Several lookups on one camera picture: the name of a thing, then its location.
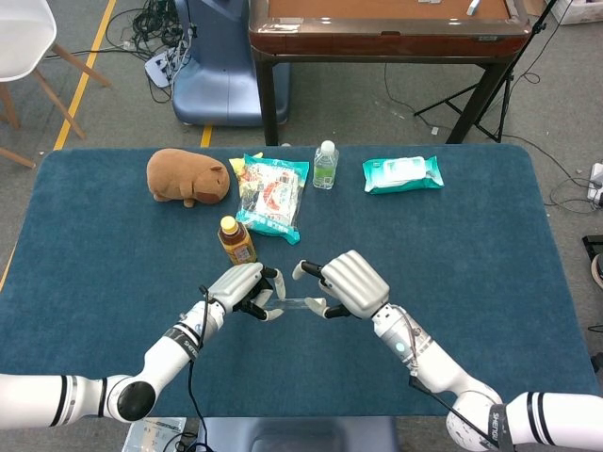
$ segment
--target water bottle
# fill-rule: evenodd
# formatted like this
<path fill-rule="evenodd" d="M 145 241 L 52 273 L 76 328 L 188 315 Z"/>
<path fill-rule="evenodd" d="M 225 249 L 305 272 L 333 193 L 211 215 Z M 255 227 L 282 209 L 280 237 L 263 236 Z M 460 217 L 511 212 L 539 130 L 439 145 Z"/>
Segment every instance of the water bottle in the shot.
<path fill-rule="evenodd" d="M 314 156 L 314 179 L 312 184 L 316 188 L 329 190 L 335 182 L 335 170 L 339 151 L 332 141 L 323 141 Z"/>

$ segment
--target brown table top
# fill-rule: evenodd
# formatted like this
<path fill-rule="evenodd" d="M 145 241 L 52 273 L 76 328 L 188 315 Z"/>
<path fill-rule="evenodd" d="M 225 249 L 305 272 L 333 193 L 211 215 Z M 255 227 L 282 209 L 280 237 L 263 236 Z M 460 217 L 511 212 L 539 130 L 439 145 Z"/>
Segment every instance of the brown table top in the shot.
<path fill-rule="evenodd" d="M 439 4 L 418 0 L 269 0 L 271 18 L 329 19 L 451 19 L 507 20 L 505 0 L 481 0 L 475 14 L 467 16 L 470 0 L 442 0 Z"/>
<path fill-rule="evenodd" d="M 250 41 L 257 58 L 291 61 L 516 54 L 530 35 L 523 0 L 481 0 L 467 16 L 470 1 L 250 0 Z"/>

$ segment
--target white box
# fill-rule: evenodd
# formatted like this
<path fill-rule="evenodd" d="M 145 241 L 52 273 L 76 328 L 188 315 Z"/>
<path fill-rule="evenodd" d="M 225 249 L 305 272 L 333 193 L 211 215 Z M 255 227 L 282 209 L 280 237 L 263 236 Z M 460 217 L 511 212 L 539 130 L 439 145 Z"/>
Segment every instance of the white box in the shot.
<path fill-rule="evenodd" d="M 570 0 L 558 0 L 553 7 L 553 15 L 557 22 L 563 16 Z M 587 22 L 603 21 L 603 1 L 599 0 L 593 3 L 586 3 L 584 0 L 574 0 L 569 7 L 561 25 L 585 24 Z"/>

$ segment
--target wooden table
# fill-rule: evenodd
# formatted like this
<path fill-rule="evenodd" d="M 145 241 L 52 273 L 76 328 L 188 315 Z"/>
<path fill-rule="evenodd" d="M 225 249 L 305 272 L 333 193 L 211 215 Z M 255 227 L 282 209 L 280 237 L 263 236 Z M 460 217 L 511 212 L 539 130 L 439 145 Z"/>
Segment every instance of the wooden table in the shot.
<path fill-rule="evenodd" d="M 530 37 L 522 0 L 250 0 L 250 41 L 266 144 L 278 145 L 272 67 L 280 62 L 478 64 L 447 143 L 460 143 Z"/>

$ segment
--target capybara plush toy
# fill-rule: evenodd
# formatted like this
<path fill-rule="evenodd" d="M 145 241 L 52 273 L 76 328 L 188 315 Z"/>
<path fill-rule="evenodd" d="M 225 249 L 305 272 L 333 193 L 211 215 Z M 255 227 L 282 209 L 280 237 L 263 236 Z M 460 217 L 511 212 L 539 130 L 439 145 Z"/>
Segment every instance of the capybara plush toy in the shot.
<path fill-rule="evenodd" d="M 179 149 L 161 149 L 147 164 L 147 183 L 156 201 L 220 202 L 230 187 L 228 169 L 218 160 Z"/>

